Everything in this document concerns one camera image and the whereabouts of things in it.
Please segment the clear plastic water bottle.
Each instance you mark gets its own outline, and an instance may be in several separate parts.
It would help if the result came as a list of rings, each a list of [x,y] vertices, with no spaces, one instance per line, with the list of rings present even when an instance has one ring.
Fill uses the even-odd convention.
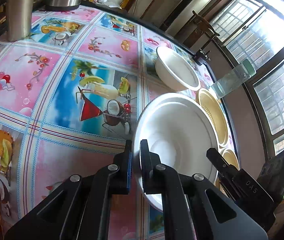
[[[256,74],[256,70],[249,59],[243,60],[224,77],[217,80],[212,86],[218,99],[223,98]]]

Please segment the colourful fruit tablecloth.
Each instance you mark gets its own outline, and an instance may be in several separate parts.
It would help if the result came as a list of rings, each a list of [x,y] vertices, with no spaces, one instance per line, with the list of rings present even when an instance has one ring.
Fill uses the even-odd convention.
[[[140,113],[169,88],[156,49],[214,78],[181,44],[127,15],[82,5],[32,14],[30,36],[0,35],[0,239],[72,174],[109,164],[131,139]]]

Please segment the white paper bowl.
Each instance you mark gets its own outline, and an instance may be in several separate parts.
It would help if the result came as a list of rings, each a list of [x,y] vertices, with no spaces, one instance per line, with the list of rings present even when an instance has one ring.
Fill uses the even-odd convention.
[[[165,85],[175,91],[197,91],[201,84],[192,66],[173,49],[159,46],[156,49],[155,70]]]

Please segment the cream patterned bowl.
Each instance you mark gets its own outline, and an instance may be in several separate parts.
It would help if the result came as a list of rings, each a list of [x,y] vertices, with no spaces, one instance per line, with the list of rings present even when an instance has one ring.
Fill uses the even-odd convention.
[[[228,164],[233,165],[237,170],[240,169],[239,161],[237,159],[236,154],[233,152],[233,150],[231,150],[230,148],[224,148],[221,150],[220,154],[222,155],[222,157],[226,160]],[[215,185],[223,194],[227,195],[218,177],[215,181]]]
[[[228,143],[229,133],[226,119],[218,101],[209,92],[209,90],[204,88],[201,88],[197,92],[196,101],[209,116],[209,119],[211,120],[216,131],[219,146],[221,148],[225,147]]]

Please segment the large white plate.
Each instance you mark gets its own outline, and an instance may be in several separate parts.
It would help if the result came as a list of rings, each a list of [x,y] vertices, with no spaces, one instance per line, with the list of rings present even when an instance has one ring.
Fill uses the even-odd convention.
[[[133,137],[133,170],[139,189],[143,188],[140,142],[146,139],[150,152],[178,173],[200,173],[211,183],[217,169],[206,157],[209,148],[218,148],[211,120],[195,100],[179,93],[165,93],[153,99],[139,116]]]

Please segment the tall steel thermos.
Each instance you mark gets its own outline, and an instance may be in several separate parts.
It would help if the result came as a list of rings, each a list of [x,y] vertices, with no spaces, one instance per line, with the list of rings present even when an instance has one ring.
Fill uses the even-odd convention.
[[[7,40],[10,42],[25,38],[31,31],[34,0],[7,0]]]

